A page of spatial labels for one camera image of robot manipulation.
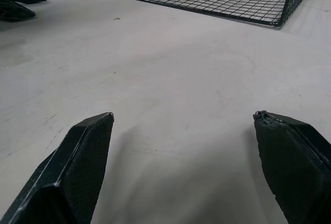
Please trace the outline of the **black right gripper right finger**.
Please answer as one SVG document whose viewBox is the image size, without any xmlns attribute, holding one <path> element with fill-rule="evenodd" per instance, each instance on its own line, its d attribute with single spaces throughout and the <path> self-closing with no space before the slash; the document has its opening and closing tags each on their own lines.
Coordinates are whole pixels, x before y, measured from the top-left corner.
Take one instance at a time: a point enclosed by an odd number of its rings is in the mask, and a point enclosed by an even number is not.
<svg viewBox="0 0 331 224">
<path fill-rule="evenodd" d="M 264 177 L 288 223 L 330 223 L 330 143 L 310 124 L 257 111 Z"/>
</svg>

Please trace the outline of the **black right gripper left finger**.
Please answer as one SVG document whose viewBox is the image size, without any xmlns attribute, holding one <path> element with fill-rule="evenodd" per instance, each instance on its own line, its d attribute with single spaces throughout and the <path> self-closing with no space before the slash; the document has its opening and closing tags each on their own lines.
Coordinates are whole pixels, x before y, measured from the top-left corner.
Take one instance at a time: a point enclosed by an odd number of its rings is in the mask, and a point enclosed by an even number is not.
<svg viewBox="0 0 331 224">
<path fill-rule="evenodd" d="M 90 223 L 103 183 L 114 115 L 87 118 L 30 176 L 1 223 Z"/>
</svg>

